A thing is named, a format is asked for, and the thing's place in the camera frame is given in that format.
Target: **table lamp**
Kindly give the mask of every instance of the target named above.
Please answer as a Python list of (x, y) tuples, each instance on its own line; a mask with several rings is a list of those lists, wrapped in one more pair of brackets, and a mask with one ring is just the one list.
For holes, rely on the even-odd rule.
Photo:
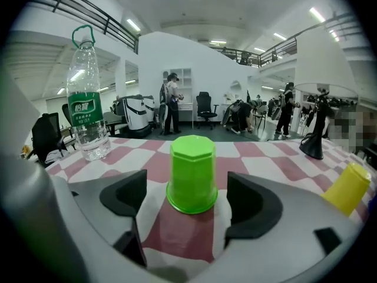
[(315, 159), (323, 159), (322, 131), (330, 107), (325, 96), (351, 98), (358, 95), (355, 79), (339, 42), (318, 27), (297, 37), (295, 89), (318, 94), (317, 121), (312, 134), (301, 142), (300, 150)]

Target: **green plastic cup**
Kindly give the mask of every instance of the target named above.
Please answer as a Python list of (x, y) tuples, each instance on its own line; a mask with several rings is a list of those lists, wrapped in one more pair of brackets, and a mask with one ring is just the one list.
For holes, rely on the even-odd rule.
[(181, 136), (170, 147), (170, 180), (166, 197), (186, 214), (209, 210), (217, 199), (216, 147), (203, 136)]

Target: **railing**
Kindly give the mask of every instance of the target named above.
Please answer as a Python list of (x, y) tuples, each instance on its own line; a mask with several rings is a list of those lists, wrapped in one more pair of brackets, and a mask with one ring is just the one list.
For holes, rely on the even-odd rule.
[(281, 58), (288, 57), (297, 53), (297, 37), (314, 28), (323, 27), (327, 32), (334, 32), (338, 41), (346, 40), (347, 37), (362, 34), (362, 28), (358, 20), (352, 14), (343, 14), (323, 23), (316, 24), (312, 27), (304, 29), (299, 33), (291, 36), (287, 40), (271, 47), (266, 52), (259, 55), (260, 67), (265, 66), (271, 62), (275, 62)]
[(232, 59), (234, 62), (237, 62), (241, 65), (259, 67), (259, 55), (253, 52), (245, 50), (235, 50), (232, 48), (226, 47), (211, 47), (214, 50), (226, 55), (228, 58)]
[(91, 24), (93, 28), (99, 29), (103, 34), (123, 42), (136, 54), (138, 52), (137, 37), (88, 0), (30, 0), (30, 2), (45, 5), (52, 12), (60, 11), (79, 18)]

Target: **checkered tablecloth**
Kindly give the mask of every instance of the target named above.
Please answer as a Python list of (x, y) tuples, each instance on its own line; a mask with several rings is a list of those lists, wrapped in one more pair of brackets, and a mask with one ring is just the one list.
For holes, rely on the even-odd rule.
[(147, 196), (137, 215), (140, 239), (148, 268), (173, 267), (192, 278), (214, 261), (224, 248), (230, 226), (226, 200), (227, 172), (246, 173), (322, 194), (349, 162), (356, 162), (372, 175), (370, 188), (350, 218), (362, 224), (367, 204), (376, 189), (376, 173), (363, 160), (323, 140), (323, 160), (299, 150), (300, 140), (216, 143), (216, 182), (219, 197), (214, 208), (198, 215), (174, 210), (166, 199), (170, 175), (171, 141), (111, 138), (111, 151), (101, 160), (86, 161), (75, 151), (47, 171), (68, 183), (147, 169)]

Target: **white lamp shade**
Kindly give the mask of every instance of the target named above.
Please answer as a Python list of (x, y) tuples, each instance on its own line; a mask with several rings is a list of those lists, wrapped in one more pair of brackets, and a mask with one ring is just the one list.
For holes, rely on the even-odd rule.
[(319, 94), (318, 84), (328, 85), (330, 96), (358, 95), (355, 79), (343, 50), (322, 27), (297, 37), (295, 89)]

